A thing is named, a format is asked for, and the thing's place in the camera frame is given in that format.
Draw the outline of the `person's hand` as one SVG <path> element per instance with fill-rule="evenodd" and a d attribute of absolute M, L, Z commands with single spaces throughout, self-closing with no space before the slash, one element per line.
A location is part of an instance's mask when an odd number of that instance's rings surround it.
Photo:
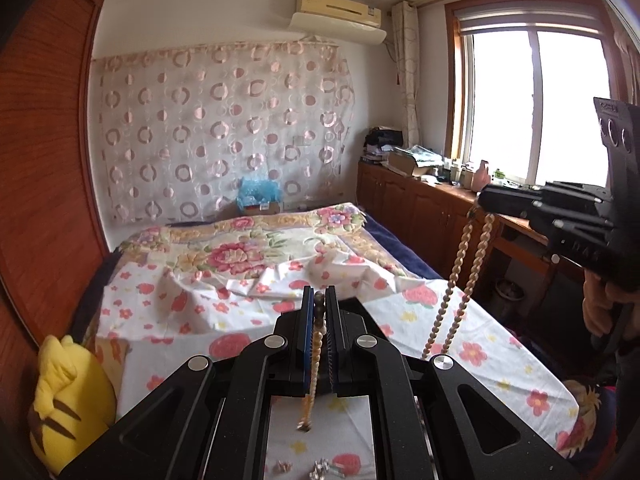
<path fill-rule="evenodd" d="M 632 304 L 631 316 L 625 326 L 623 338 L 631 340 L 639 336 L 639 306 L 640 292 L 626 292 L 610 282 L 605 283 L 599 275 L 585 270 L 584 300 L 582 300 L 582 315 L 587 330 L 594 336 L 601 337 L 608 334 L 613 327 L 611 311 L 614 304 Z"/>

